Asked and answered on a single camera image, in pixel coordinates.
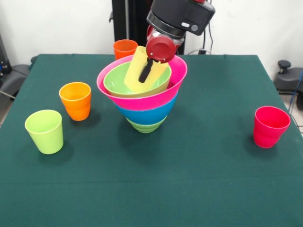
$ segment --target pink bowl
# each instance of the pink bowl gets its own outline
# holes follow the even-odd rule
[[[133,59],[133,55],[121,58],[113,63],[107,65],[98,75],[97,87],[105,94],[110,100],[112,100],[117,106],[128,110],[149,110],[159,106],[165,105],[171,101],[178,93],[178,90],[187,74],[187,65],[185,61],[175,56],[170,62],[172,74],[170,77],[168,88],[158,94],[140,97],[140,98],[119,98],[110,95],[108,90],[103,85],[104,77],[116,66],[129,62]]]

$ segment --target plastic cup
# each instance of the plastic cup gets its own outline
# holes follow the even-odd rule
[[[130,39],[121,39],[114,43],[114,51],[116,60],[133,55],[136,52],[138,43]]]
[[[68,115],[74,121],[83,121],[90,113],[91,89],[88,84],[72,82],[64,85],[59,96]]]
[[[262,148],[273,147],[290,125],[289,115],[273,106],[260,107],[255,112],[253,137],[255,143]]]
[[[39,151],[46,155],[63,147],[62,117],[55,110],[41,110],[30,115],[25,128]]]

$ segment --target lime green cup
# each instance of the lime green cup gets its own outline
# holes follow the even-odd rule
[[[38,150],[51,155],[63,147],[62,116],[55,110],[41,110],[30,115],[25,128]]]

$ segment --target table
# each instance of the table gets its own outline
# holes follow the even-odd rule
[[[140,134],[96,86],[112,55],[39,55],[0,129],[0,226],[303,226],[303,140],[295,125],[269,150],[254,111],[285,109],[257,56],[182,56],[188,75],[166,121]],[[92,88],[90,117],[72,121],[66,83]],[[39,153],[33,112],[62,114],[64,147]]]

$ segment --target cup rim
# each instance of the cup rim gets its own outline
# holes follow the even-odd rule
[[[132,49],[132,50],[128,50],[128,51],[121,51],[121,50],[119,50],[119,49],[117,49],[117,48],[115,47],[115,45],[116,45],[117,43],[121,43],[121,42],[125,42],[125,41],[131,41],[131,43],[136,44],[136,48],[139,46],[139,44],[138,44],[135,40],[132,40],[132,39],[120,39],[120,40],[117,40],[117,41],[114,42],[113,48],[114,48],[116,51],[119,51],[119,52],[130,52],[130,51],[133,51],[133,49]]]
[[[27,121],[29,120],[29,118],[33,117],[34,115],[36,115],[36,114],[38,114],[38,113],[40,113],[40,112],[54,112],[55,114],[59,115],[59,116],[60,116],[60,121],[59,121],[58,125],[56,125],[53,129],[50,129],[50,130],[44,131],[44,132],[33,132],[33,131],[29,130],[28,127],[27,127]],[[31,115],[29,115],[29,116],[27,117],[27,119],[25,120],[24,127],[25,127],[25,129],[26,129],[28,132],[30,132],[30,133],[32,133],[32,134],[35,134],[35,135],[43,135],[43,134],[47,134],[47,133],[50,133],[50,132],[56,130],[56,129],[60,126],[61,123],[62,123],[62,116],[61,116],[61,114],[60,114],[58,111],[47,109],[47,110],[39,110],[39,111],[36,111],[36,112],[32,113]]]
[[[125,60],[126,58],[130,58],[130,57],[133,57],[133,56],[134,56],[134,55],[129,55],[129,56],[120,58],[120,59],[118,59],[118,60],[115,60],[114,62],[116,62],[116,61],[122,62],[122,61]],[[175,56],[174,58],[180,59],[181,61],[183,61],[184,65],[185,65],[185,74],[184,74],[184,76],[182,77],[182,79],[181,79],[178,83],[174,84],[174,86],[172,86],[172,87],[166,89],[165,91],[162,91],[162,92],[160,92],[160,93],[154,94],[154,95],[152,95],[152,96],[131,98],[131,100],[142,100],[142,99],[151,98],[151,97],[154,97],[154,96],[160,96],[160,95],[162,95],[162,94],[164,94],[164,93],[166,93],[166,92],[168,92],[168,91],[171,91],[173,88],[175,88],[176,86],[178,86],[178,85],[184,80],[184,78],[186,77],[187,72],[188,72],[188,66],[187,66],[185,60],[182,59],[182,58],[180,58],[179,56]],[[105,90],[108,92],[108,93],[106,93],[106,92],[101,88],[100,84],[98,83],[98,81],[99,81],[98,78],[99,78],[101,72],[100,72],[100,73],[98,74],[98,76],[97,76],[96,84],[97,84],[98,89],[99,89],[104,95],[106,95],[107,97],[111,97],[111,98],[119,99],[119,100],[130,100],[130,98],[121,98],[121,97],[116,97],[116,96],[112,96],[111,94],[108,94],[109,92],[108,92],[108,90],[107,90],[106,87],[105,87]]]
[[[262,121],[260,121],[260,119],[257,117],[257,112],[258,112],[260,109],[267,108],[267,107],[274,108],[274,109],[277,109],[277,110],[283,112],[283,114],[285,114],[285,115],[287,116],[287,118],[288,118],[288,124],[287,124],[286,126],[284,126],[284,127],[277,128],[277,127],[268,126],[268,125],[264,124]],[[255,118],[257,119],[257,121],[258,121],[259,123],[261,123],[262,125],[264,125],[264,126],[266,126],[266,127],[268,127],[268,128],[271,128],[271,129],[286,129],[286,128],[288,128],[289,125],[291,124],[290,116],[287,114],[286,111],[284,111],[284,110],[282,110],[282,109],[280,109],[280,108],[278,108],[278,107],[271,106],[271,105],[265,105],[265,106],[259,107],[259,108],[255,111]]]
[[[67,98],[64,98],[64,97],[61,95],[61,90],[62,90],[63,88],[65,88],[66,86],[70,85],[70,84],[84,84],[84,85],[86,85],[86,86],[89,87],[89,92],[88,92],[88,94],[87,94],[86,96],[84,96],[84,97],[82,97],[82,98],[79,98],[79,99],[67,99]],[[76,101],[80,101],[80,100],[82,100],[82,99],[85,99],[86,97],[88,97],[88,96],[90,95],[90,93],[91,93],[91,88],[90,88],[90,86],[89,86],[87,83],[83,83],[83,82],[71,82],[71,83],[65,84],[65,85],[64,85],[63,87],[61,87],[60,90],[59,90],[59,96],[60,96],[60,98],[63,99],[63,100],[65,100],[65,101],[69,101],[69,102],[76,102]]]

